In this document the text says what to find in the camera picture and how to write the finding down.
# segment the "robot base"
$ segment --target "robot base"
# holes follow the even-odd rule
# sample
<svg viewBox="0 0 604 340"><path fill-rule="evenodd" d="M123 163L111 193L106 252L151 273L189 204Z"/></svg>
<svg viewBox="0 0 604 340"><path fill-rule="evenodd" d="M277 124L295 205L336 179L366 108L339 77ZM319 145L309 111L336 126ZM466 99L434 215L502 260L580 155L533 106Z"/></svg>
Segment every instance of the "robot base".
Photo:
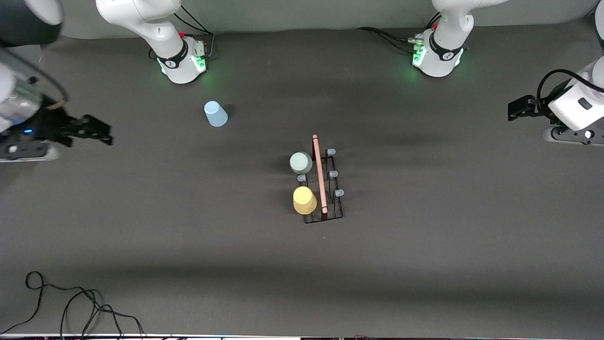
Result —
<svg viewBox="0 0 604 340"><path fill-rule="evenodd" d="M430 35L432 35L433 32L434 29L430 28L425 30L423 33L416 34L415 37L422 38L425 42L428 42L428 38L430 38ZM413 56L413 66L419 68L422 72L431 77L445 77L451 73L457 65L459 65L462 54L463 49L461 49L459 54L451 58L451 60L442 61L440 60L438 53L436 53L430 47L430 44L424 43L424 45L417 50Z"/></svg>
<svg viewBox="0 0 604 340"><path fill-rule="evenodd" d="M185 37L183 40L188 45L188 55L177 68L168 68L157 60L161 71L176 84L190 83L207 69L204 42L191 37Z"/></svg>
<svg viewBox="0 0 604 340"><path fill-rule="evenodd" d="M54 146L52 143L48 143L48 142L43 142L43 144L47 145L47 150L44 153L44 155L40 155L37 157L25 156L25 157L17 158L17 159L0 158L0 163L43 162L43 161L55 160L55 159L59 158L60 152L56 146ZM23 153L25 155L27 155L27 150L24 150Z"/></svg>

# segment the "gray tabletop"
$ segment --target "gray tabletop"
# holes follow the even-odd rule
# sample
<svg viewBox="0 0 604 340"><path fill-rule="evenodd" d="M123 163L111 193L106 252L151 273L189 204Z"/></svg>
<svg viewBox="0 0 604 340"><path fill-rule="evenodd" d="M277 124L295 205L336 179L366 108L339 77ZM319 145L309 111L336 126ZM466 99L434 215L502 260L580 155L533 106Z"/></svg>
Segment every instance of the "gray tabletop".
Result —
<svg viewBox="0 0 604 340"><path fill-rule="evenodd" d="M209 72L174 85L142 39L58 42L43 66L115 145L0 167L0 325L33 311L39 270L150 333L601 339L604 149L506 118L546 72L601 55L593 28L477 28L468 44L431 79L369 32L221 34ZM338 150L346 216L306 225L288 157L315 133ZM47 291L15 331L58 332L70 296ZM75 302L68 330L88 312Z"/></svg>

